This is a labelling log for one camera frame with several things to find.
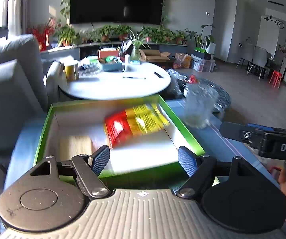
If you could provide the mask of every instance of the gray sofa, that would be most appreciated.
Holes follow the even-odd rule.
[[[44,73],[33,35],[19,36],[0,46],[0,165],[7,161],[24,123],[58,102],[61,64]]]

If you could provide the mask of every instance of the sunlight on wall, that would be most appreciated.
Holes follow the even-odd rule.
[[[49,13],[53,16],[56,17],[56,9],[49,5]]]

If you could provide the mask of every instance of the red and yellow snack bag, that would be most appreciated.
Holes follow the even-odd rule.
[[[105,119],[105,132],[111,149],[133,136],[157,132],[166,126],[169,126],[169,121],[156,104],[142,104]]]

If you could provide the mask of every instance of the dining chair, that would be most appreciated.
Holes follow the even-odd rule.
[[[267,69],[266,63],[267,63],[267,50],[259,46],[255,46],[253,62],[251,64],[251,67],[248,68],[247,74],[249,74],[253,66],[260,67],[261,70],[260,70],[260,75],[258,78],[258,81],[260,81],[260,77],[262,75],[263,69]]]
[[[236,65],[236,68],[238,67],[241,60],[243,60],[243,64],[244,64],[245,60],[247,60],[248,62],[252,62],[253,55],[254,55],[254,45],[245,42],[243,47],[242,47],[241,59],[239,60],[238,64]]]

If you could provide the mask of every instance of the wooden floor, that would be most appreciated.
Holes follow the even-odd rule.
[[[273,88],[269,80],[246,74],[246,66],[235,68],[235,64],[216,61],[217,69],[213,73],[192,72],[222,86],[232,99],[231,107],[226,111],[224,121],[286,129],[286,85]]]

